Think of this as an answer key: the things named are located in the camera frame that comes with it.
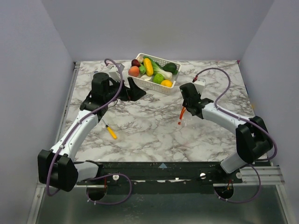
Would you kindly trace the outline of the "clear orange zip bag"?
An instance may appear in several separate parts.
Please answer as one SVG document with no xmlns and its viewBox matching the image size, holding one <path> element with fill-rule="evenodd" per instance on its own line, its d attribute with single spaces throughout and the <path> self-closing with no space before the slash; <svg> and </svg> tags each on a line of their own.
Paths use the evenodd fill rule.
<svg viewBox="0 0 299 224">
<path fill-rule="evenodd" d="M 193 116 L 187 111 L 185 107 L 182 108 L 180 116 L 178 118 L 179 126 L 191 126 L 193 123 Z"/>
</svg>

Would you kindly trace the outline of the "toy peach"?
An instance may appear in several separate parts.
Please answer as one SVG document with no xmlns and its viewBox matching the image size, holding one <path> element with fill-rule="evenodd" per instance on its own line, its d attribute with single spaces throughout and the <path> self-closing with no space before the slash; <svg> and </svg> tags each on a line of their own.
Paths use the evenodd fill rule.
<svg viewBox="0 0 299 224">
<path fill-rule="evenodd" d="M 128 70 L 128 75 L 132 76 L 132 77 L 138 77 L 140 75 L 140 70 L 138 66 L 132 66 L 129 70 Z"/>
</svg>

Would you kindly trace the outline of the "light green toy vegetable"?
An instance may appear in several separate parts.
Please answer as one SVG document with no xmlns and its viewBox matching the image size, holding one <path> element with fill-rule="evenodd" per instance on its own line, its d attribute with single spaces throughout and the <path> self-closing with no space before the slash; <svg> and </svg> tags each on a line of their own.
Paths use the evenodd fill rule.
<svg viewBox="0 0 299 224">
<path fill-rule="evenodd" d="M 139 74 L 144 75 L 146 73 L 146 68 L 144 67 L 143 64 L 140 64 L 139 66 Z"/>
</svg>

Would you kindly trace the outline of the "yellow toy corn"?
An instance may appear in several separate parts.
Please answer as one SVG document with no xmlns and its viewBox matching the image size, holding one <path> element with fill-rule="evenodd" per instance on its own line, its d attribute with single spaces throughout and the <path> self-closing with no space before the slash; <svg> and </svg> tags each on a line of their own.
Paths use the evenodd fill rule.
<svg viewBox="0 0 299 224">
<path fill-rule="evenodd" d="M 151 77 L 154 73 L 151 60 L 149 58 L 144 58 L 143 59 L 143 65 L 146 69 L 147 76 Z"/>
</svg>

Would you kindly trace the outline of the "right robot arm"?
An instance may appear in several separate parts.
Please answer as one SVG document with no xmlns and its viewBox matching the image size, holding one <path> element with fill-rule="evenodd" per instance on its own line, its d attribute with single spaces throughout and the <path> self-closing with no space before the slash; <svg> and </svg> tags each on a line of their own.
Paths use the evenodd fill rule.
<svg viewBox="0 0 299 224">
<path fill-rule="evenodd" d="M 237 169 L 255 162 L 273 148 L 265 123 L 261 117 L 244 117 L 231 111 L 216 107 L 214 101 L 201 98 L 195 84 L 181 85 L 183 107 L 192 115 L 218 124 L 235 135 L 236 152 L 219 164 L 215 178 L 221 183 L 227 182 Z"/>
</svg>

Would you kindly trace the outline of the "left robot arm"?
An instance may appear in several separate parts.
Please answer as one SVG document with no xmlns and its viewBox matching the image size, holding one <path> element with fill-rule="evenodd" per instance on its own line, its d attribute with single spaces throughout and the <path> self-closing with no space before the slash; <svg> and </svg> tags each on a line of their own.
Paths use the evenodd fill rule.
<svg viewBox="0 0 299 224">
<path fill-rule="evenodd" d="M 78 115 L 65 135 L 50 150 L 42 150 L 38 157 L 39 181 L 66 192 L 75 184 L 89 180 L 93 184 L 103 181 L 103 165 L 87 160 L 75 162 L 75 156 L 90 131 L 97 126 L 108 110 L 108 105 L 119 99 L 137 101 L 146 95 L 133 78 L 128 78 L 129 87 L 113 80 L 107 73 L 93 75 L 92 88 L 79 108 Z"/>
</svg>

